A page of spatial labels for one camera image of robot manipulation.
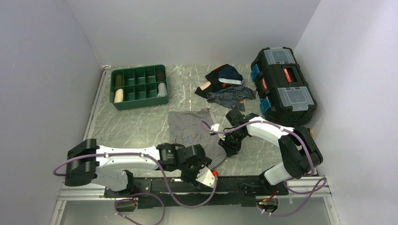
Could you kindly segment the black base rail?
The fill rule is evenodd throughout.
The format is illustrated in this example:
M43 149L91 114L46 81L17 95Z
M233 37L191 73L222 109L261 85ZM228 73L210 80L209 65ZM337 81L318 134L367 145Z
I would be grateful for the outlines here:
M211 188L195 187L178 178L168 178L171 190L176 198L186 205L197 205L205 201L211 194ZM142 193L137 197L138 209L152 209L160 207L177 206L166 188L165 180L157 178L134 178L135 187L130 192L123 191L118 194L109 188L104 192L105 198L126 198L128 195ZM284 184L268 186L263 184L258 176L221 176L218 179L216 193L207 203L208 205L239 205L254 207L261 199L276 199L277 196L287 196L288 190Z

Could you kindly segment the aluminium frame rail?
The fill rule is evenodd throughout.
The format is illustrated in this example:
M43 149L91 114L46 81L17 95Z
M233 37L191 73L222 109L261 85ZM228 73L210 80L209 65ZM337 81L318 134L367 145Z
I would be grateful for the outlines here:
M266 202L268 204L281 203L282 199L286 198L289 204L297 203L298 199L310 201L313 198L322 198L327 207L327 213L331 224L338 225L340 220L334 208L332 201L332 194L324 176L307 176L299 180L289 180L284 183L285 188L288 190L287 196L277 196L276 199L270 200L261 199L257 202ZM106 187L96 184L89 184L80 187L67 187L62 185L60 194L58 196L58 203L56 208L60 209L67 201L94 201L94 200L111 200L117 201L119 199L105 198L104 192Z

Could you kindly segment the grey striped underwear orange trim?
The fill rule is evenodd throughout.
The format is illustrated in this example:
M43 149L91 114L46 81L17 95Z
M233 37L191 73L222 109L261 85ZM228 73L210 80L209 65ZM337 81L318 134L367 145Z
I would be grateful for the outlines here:
M168 128L170 143L182 144L186 147L199 144L203 147L206 157L212 160L210 169L218 167L226 159L225 150L219 145L219 136L211 135L200 124L217 124L217 120L209 108L200 111L168 112Z

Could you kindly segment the green divided organizer tray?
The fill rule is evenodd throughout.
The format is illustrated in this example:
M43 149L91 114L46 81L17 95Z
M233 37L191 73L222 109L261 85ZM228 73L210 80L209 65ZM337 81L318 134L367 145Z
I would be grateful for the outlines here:
M167 76L163 83L167 86L168 95L161 98L157 97L157 86L161 83L156 82L155 69L157 68L161 68L166 71L166 66L163 64L121 68L112 71L109 88L109 102L117 110L128 110L167 104L169 102ZM114 103L115 91L120 89L114 87L115 76L118 74L122 74L124 77L124 86L121 87L124 92L124 101L121 103Z

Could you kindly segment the grey striped rolled underwear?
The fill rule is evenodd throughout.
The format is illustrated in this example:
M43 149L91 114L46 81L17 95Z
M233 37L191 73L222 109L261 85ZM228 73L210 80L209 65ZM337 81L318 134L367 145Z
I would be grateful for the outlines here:
M158 84L157 86L158 89L158 93L157 93L157 97L158 98L162 98L168 95L168 90L167 90L167 86L164 82L161 82Z

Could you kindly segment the black rolled underwear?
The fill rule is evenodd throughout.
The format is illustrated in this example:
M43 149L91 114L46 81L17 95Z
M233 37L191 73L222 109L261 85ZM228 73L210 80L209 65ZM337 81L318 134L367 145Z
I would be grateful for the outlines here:
M156 82L164 82L166 80L166 71L161 68L155 69Z

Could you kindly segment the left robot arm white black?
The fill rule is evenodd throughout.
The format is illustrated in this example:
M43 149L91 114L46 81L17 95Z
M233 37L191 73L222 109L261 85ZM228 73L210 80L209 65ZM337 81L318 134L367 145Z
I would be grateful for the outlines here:
M134 193L132 169L173 172L195 187L215 186L215 175L209 169L212 160L201 145L162 143L139 149L98 145L86 139L67 153L64 184L78 187L98 184L128 197Z

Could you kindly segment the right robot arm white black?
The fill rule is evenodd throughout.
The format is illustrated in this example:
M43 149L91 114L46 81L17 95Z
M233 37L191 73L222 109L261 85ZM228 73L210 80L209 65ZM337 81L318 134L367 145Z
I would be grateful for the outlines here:
M282 162L260 175L259 190L265 195L275 191L277 184L314 174L315 168L323 162L319 148L304 126L285 127L254 113L243 115L238 109L229 111L225 117L231 127L214 124L211 131L218 134L219 144L227 156L238 154L242 141L248 136L261 138L279 148Z

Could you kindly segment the dark navy underwear white band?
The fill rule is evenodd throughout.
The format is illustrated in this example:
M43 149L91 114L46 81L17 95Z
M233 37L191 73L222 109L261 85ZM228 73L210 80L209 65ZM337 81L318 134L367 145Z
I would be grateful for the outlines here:
M226 64L220 66L218 72L218 80L222 83L233 85L242 85L244 82L243 76L236 70L235 67Z

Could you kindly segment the cream rolled underwear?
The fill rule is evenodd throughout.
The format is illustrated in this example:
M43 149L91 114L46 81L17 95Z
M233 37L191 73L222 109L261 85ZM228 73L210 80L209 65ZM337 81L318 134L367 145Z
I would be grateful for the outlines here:
M124 92L123 89L117 89L115 91L115 96L114 96L114 103L121 103L124 101Z

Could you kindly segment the black underwear tan patch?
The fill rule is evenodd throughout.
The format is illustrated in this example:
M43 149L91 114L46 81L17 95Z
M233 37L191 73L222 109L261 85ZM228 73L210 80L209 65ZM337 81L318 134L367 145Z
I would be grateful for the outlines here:
M228 66L230 66L230 65L224 64L222 66L217 67L216 69L211 71L209 74L207 74L205 76L205 78L207 79L207 82L204 83L203 85L199 86L195 90L194 93L202 98L207 99L207 94L209 92L217 92L217 91L227 88L229 86L229 84L219 81L219 73L223 69L227 68Z

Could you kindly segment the olive rolled underwear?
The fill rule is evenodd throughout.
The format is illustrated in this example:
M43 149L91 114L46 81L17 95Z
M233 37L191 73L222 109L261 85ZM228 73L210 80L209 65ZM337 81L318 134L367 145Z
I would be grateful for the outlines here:
M121 88L124 86L124 77L122 74L118 74L115 76L114 87Z

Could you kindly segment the black toolbox clear lids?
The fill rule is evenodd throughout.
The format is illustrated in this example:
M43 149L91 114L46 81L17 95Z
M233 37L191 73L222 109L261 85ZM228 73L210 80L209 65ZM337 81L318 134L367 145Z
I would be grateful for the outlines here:
M251 63L251 70L266 120L288 127L310 122L317 102L291 48L260 50Z

